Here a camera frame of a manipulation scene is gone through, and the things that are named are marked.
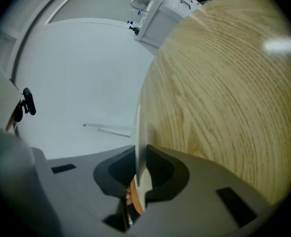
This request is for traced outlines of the round wooden table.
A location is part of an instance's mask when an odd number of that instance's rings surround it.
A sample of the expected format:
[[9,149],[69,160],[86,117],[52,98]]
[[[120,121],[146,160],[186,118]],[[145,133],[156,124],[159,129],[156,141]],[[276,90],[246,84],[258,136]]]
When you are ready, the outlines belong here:
[[169,34],[140,104],[152,144],[226,167],[270,204],[291,191],[291,25],[273,0],[213,0]]

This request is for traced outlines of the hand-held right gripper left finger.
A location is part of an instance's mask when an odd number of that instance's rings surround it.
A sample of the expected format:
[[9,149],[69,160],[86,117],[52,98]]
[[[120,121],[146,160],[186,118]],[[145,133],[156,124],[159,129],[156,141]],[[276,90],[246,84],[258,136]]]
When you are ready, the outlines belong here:
[[133,146],[58,159],[32,152],[43,237],[134,237],[125,205],[135,175]]

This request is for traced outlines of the white cabinet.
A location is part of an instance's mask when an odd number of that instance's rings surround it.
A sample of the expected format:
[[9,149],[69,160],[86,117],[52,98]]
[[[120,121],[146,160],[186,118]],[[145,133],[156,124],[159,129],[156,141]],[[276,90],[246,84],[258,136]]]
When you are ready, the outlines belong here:
[[135,40],[159,48],[177,24],[200,7],[197,0],[152,0],[141,12],[142,20],[130,28],[138,29]]

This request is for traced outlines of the chrome faucet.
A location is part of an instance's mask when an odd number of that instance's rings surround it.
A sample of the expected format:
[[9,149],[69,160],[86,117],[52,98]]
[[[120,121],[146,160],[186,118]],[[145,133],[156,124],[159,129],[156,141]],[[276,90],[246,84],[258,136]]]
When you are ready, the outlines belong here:
[[146,11],[150,0],[131,0],[130,6],[135,10]]

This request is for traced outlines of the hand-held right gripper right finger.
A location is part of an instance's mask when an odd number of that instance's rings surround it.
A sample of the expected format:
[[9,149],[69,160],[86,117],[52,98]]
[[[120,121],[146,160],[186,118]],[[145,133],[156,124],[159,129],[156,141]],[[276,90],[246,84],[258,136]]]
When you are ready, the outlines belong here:
[[147,147],[153,177],[134,237],[250,237],[273,216],[253,187],[218,163],[161,147]]

